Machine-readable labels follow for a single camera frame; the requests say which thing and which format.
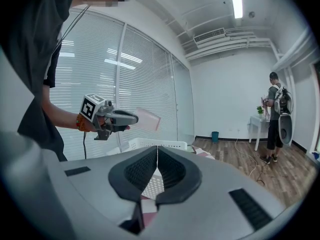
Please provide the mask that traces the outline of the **person's black shirt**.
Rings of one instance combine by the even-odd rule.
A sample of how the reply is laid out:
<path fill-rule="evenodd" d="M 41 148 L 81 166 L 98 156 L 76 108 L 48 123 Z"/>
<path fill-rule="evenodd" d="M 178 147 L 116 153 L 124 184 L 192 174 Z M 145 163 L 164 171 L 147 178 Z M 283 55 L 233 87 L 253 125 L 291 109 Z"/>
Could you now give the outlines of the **person's black shirt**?
<path fill-rule="evenodd" d="M 66 161 L 64 142 L 42 108 L 43 85 L 55 86 L 55 67 L 60 47 L 58 36 L 69 17 L 72 0 L 16 0 L 4 12 L 0 45 L 14 71 L 34 98 L 26 110 L 18 133 L 52 150 L 59 161 Z"/>

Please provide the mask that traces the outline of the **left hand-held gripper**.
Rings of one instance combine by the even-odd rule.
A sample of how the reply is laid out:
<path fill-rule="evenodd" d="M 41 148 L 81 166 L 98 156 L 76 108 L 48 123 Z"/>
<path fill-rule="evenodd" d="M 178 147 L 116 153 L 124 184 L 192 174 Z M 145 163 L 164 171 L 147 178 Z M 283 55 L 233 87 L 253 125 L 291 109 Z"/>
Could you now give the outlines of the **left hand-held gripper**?
<path fill-rule="evenodd" d="M 79 130 L 87 133 L 85 120 L 94 124 L 97 141 L 107 141 L 112 133 L 130 130 L 129 125 L 139 121 L 139 117 L 129 111 L 115 109 L 110 100 L 97 94 L 85 94 L 79 112 Z"/>

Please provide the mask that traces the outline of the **white window blinds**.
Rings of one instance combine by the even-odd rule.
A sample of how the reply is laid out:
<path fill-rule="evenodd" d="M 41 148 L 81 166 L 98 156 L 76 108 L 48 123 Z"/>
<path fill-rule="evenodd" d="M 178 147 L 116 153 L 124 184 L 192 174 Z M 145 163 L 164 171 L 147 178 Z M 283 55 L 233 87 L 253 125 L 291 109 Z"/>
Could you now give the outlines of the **white window blinds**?
<path fill-rule="evenodd" d="M 95 133 L 59 128 L 63 153 L 71 160 L 127 149 L 135 138 L 194 141 L 194 108 L 189 70 L 160 44 L 132 26 L 103 14 L 72 9 L 63 25 L 55 87 L 50 100 L 77 114 L 84 95 L 96 94 L 116 108 L 142 108 L 160 117 L 157 131 L 132 126 L 106 141 Z"/>

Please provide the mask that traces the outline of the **grey oval shell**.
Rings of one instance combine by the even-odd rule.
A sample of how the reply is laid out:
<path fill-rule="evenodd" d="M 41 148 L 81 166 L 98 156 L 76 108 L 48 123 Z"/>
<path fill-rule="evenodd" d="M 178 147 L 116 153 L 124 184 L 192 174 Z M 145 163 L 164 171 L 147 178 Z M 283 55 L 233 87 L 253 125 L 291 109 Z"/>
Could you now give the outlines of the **grey oval shell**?
<path fill-rule="evenodd" d="M 293 123 L 290 114 L 284 113 L 279 116 L 278 131 L 281 142 L 289 146 L 293 138 Z"/>

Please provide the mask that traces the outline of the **person's left hand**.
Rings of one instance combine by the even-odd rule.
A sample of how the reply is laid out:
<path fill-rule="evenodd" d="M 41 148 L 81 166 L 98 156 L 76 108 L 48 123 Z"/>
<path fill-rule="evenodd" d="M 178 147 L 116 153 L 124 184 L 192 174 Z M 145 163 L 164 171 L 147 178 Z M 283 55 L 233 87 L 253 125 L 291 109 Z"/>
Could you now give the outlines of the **person's left hand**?
<path fill-rule="evenodd" d="M 85 126 L 85 130 L 87 132 L 96 132 L 97 131 L 94 124 L 91 123 L 90 121 L 88 121 L 87 119 L 84 121 L 84 126 Z"/>

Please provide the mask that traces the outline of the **white air vent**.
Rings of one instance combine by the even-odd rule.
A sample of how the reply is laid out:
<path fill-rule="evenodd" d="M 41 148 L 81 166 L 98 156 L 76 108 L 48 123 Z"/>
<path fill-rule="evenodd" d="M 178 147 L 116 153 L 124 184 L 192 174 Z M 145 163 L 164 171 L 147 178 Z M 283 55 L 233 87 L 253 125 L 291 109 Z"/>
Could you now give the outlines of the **white air vent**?
<path fill-rule="evenodd" d="M 198 36 L 195 36 L 193 38 L 195 45 L 200 48 L 203 46 L 203 44 L 206 44 L 211 41 L 215 41 L 221 38 L 226 38 L 226 31 L 224 27 L 214 29 L 211 31 L 208 31 L 206 33 L 200 34 Z"/>

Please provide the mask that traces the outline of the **pink round object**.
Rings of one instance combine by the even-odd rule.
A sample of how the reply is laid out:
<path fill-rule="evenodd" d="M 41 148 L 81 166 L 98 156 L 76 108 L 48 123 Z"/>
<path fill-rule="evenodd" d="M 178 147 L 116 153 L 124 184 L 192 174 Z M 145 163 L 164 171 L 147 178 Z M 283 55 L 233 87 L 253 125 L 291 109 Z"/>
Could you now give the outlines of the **pink round object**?
<path fill-rule="evenodd" d="M 138 116 L 138 122 L 134 126 L 150 131 L 158 130 L 161 120 L 159 116 L 140 107 L 136 108 L 135 114 Z"/>

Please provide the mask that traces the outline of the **dark framed window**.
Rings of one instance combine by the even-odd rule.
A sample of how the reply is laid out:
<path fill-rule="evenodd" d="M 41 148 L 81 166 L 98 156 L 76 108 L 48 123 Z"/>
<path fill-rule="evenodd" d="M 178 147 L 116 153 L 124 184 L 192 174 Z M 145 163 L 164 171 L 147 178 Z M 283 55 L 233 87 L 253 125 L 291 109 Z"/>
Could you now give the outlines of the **dark framed window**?
<path fill-rule="evenodd" d="M 320 58 L 317 58 L 309 64 L 310 72 L 314 87 L 314 109 L 315 109 L 315 119 L 314 119 L 314 131 L 312 142 L 308 151 L 312 160 L 315 160 L 313 152 L 316 151 L 320 132 L 320 85 L 318 80 L 317 66 L 320 66 Z"/>

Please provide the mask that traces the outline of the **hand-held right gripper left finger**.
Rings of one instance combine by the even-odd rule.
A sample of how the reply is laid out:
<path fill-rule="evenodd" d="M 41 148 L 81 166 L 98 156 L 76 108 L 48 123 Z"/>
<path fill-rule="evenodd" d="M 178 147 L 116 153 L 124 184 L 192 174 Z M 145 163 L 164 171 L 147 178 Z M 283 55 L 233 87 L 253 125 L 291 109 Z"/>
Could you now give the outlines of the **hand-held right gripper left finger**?
<path fill-rule="evenodd" d="M 50 185 L 71 233 L 62 240 L 149 240 L 141 195 L 157 167 L 157 147 L 60 162 L 42 152 Z"/>

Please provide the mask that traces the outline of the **white side table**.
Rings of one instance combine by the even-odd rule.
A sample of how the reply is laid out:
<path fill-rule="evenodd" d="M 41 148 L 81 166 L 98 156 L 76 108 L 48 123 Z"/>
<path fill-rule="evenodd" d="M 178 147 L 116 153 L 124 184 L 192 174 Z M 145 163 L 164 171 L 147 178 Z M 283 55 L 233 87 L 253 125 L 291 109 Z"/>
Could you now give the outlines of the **white side table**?
<path fill-rule="evenodd" d="M 248 142 L 255 141 L 254 150 L 257 151 L 260 142 L 267 141 L 270 120 L 263 115 L 252 115 L 249 121 Z"/>

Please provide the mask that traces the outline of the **white perforated plastic basket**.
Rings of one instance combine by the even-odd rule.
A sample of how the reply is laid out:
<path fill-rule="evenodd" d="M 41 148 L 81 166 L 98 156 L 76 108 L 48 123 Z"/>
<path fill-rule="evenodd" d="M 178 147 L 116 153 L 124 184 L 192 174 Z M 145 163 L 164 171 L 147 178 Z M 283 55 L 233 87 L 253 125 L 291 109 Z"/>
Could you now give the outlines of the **white perforated plastic basket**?
<path fill-rule="evenodd" d="M 156 140 L 156 139 L 146 139 L 146 138 L 134 138 L 130 140 L 127 144 L 127 149 L 121 152 L 119 147 L 116 147 L 107 153 L 108 156 L 114 156 L 129 152 L 139 148 L 158 146 L 158 147 L 169 147 L 178 150 L 187 150 L 187 143 L 183 141 L 169 141 L 169 140 Z M 142 197 L 146 199 L 156 200 L 157 195 L 164 192 L 164 183 L 161 173 L 158 169 L 155 170 L 152 178 L 147 184 L 146 188 L 142 192 Z"/>

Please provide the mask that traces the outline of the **large white duct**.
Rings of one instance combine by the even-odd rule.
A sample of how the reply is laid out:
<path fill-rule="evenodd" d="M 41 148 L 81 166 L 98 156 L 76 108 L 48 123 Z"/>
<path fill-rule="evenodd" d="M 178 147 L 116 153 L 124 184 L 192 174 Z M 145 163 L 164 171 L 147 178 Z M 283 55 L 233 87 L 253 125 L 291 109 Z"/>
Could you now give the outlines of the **large white duct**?
<path fill-rule="evenodd" d="M 282 54 L 278 53 L 276 46 L 270 41 L 272 51 L 275 55 L 277 62 L 272 66 L 271 70 L 277 72 L 290 66 L 292 62 L 297 60 L 308 49 L 316 45 L 316 39 L 309 27 L 307 27 L 289 50 Z"/>

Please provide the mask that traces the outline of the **white ceiling pipes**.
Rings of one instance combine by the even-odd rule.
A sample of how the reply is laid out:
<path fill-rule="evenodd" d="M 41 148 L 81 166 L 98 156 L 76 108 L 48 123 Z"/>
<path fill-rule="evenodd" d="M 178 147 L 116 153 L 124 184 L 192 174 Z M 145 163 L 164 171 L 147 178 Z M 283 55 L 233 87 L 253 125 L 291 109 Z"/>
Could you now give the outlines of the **white ceiling pipes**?
<path fill-rule="evenodd" d="M 223 53 L 237 49 L 271 48 L 272 28 L 267 26 L 243 26 L 224 28 L 226 37 L 210 41 L 198 48 L 194 37 L 182 43 L 185 58 L 193 61 L 209 55 Z"/>

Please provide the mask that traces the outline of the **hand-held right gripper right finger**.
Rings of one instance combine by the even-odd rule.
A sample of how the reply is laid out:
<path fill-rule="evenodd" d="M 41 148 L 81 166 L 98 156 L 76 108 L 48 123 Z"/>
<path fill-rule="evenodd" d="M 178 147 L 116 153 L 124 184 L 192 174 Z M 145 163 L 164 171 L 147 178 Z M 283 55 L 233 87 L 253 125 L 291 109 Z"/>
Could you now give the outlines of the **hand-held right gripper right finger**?
<path fill-rule="evenodd" d="M 157 196 L 155 218 L 142 240 L 293 240 L 296 203 L 285 208 L 233 166 L 183 150 L 160 147 L 162 177 L 173 165 L 174 185 Z"/>

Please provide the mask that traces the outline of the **person's left forearm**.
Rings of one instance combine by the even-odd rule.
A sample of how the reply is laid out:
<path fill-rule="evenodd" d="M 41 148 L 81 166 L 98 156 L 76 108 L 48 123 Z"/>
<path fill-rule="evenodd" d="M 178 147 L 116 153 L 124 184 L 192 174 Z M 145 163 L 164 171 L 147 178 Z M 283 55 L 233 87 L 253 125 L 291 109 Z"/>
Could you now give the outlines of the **person's left forearm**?
<path fill-rule="evenodd" d="M 41 106 L 54 126 L 66 129 L 79 129 L 77 126 L 78 114 L 65 111 L 50 101 L 50 87 L 42 86 Z"/>

